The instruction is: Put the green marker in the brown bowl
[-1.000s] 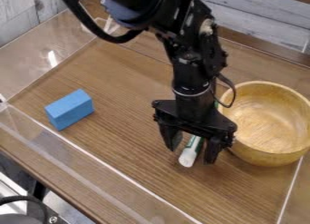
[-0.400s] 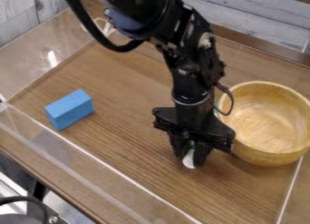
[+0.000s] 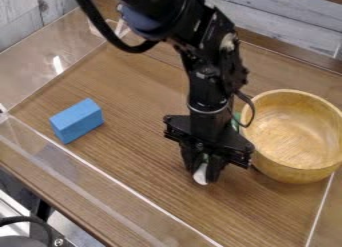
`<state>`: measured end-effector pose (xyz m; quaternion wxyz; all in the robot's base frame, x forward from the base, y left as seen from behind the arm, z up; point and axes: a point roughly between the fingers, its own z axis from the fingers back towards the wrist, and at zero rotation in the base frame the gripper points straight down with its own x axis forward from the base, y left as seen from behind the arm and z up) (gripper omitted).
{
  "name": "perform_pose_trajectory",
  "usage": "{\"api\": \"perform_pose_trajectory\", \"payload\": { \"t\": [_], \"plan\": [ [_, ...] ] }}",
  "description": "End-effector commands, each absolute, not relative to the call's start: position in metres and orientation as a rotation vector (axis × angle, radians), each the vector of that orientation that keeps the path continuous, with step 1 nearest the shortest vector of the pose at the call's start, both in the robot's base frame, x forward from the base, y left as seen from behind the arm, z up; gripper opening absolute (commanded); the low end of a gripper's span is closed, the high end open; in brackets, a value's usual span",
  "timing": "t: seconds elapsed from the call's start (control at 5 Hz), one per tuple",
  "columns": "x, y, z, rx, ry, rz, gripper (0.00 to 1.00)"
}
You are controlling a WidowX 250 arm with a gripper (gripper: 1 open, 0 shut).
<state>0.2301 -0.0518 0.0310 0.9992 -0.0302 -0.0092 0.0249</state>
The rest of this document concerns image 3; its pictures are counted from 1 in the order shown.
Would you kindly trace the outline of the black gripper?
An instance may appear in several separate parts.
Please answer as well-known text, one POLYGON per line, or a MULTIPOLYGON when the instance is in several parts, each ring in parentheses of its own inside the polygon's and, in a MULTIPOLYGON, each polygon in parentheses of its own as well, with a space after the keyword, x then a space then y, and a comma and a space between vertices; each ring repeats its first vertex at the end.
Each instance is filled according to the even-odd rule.
POLYGON ((233 104, 223 103, 217 110, 195 111, 188 115, 166 115, 164 137, 180 147, 186 170, 194 174, 209 155, 206 179, 215 183, 229 164, 247 168, 255 150, 253 143, 234 130, 233 104))

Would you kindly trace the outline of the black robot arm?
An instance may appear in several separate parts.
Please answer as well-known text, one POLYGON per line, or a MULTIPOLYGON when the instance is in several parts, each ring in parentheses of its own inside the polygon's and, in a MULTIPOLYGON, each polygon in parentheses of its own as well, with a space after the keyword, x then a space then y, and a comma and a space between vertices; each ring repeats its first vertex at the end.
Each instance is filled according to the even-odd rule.
POLYGON ((201 185, 218 181, 225 167, 247 168, 255 150, 235 126, 234 100, 253 103, 242 92, 249 69, 239 53, 235 24, 206 0, 119 0, 118 11, 144 41, 128 45, 115 34, 92 0, 76 0, 107 41, 128 53, 143 53, 160 42, 180 55, 188 77, 187 115, 167 115, 164 137, 179 144, 184 167, 201 185))

